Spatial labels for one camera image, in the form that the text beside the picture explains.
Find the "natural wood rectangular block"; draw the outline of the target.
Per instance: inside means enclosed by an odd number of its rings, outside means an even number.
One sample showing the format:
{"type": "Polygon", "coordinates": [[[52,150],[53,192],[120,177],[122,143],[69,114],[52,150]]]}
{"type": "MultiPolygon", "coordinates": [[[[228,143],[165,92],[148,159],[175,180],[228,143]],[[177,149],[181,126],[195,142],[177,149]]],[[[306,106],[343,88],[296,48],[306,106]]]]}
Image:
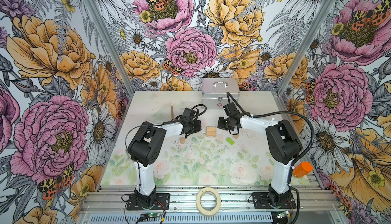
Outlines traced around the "natural wood rectangular block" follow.
{"type": "Polygon", "coordinates": [[[216,137],[216,127],[207,127],[206,128],[207,137],[216,137]]]}

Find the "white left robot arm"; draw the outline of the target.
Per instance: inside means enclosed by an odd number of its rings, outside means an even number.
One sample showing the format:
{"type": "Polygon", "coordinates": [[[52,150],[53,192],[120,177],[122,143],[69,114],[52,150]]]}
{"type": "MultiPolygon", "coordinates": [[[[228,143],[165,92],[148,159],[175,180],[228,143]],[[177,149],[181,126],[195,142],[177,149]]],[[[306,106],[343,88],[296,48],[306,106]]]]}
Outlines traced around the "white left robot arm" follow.
{"type": "Polygon", "coordinates": [[[153,177],[153,164],[159,157],[165,139],[172,136],[191,134],[202,130],[199,116],[207,111],[203,104],[186,108],[176,118],[153,124],[143,122],[137,126],[138,131],[126,149],[136,169],[136,187],[134,190],[135,203],[142,208],[150,209],[156,202],[156,184],[153,177]]]}

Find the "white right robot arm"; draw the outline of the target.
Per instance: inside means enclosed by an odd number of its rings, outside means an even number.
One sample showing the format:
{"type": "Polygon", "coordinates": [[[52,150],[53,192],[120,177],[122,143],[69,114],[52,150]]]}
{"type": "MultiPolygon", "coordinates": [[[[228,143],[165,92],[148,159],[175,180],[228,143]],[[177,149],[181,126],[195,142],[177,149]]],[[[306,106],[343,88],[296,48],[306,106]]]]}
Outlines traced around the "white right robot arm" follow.
{"type": "Polygon", "coordinates": [[[226,131],[247,129],[267,137],[269,152],[275,161],[267,201],[273,208],[281,207],[291,199],[294,160],[302,151],[302,144],[293,126],[287,120],[268,120],[266,116],[240,112],[234,102],[224,105],[224,111],[227,116],[219,118],[217,126],[219,129],[226,131]]]}

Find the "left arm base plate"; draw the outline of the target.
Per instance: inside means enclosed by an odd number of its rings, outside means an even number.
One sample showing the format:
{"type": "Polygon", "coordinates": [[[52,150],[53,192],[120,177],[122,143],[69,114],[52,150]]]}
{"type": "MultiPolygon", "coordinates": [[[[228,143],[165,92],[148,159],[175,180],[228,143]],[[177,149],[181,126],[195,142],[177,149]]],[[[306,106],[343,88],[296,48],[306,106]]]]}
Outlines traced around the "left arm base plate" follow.
{"type": "Polygon", "coordinates": [[[169,193],[155,193],[151,196],[131,194],[125,209],[127,211],[168,210],[170,197],[169,193]]]}

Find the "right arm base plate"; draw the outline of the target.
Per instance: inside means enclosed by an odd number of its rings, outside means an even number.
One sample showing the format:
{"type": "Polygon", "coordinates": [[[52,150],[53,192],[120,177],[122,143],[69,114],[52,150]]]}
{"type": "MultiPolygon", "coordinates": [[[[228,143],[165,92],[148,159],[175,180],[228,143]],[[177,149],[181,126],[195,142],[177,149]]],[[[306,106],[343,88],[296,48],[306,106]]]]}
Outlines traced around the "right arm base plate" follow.
{"type": "Polygon", "coordinates": [[[291,192],[277,194],[274,192],[254,192],[251,195],[255,209],[295,209],[296,202],[291,192]]]}

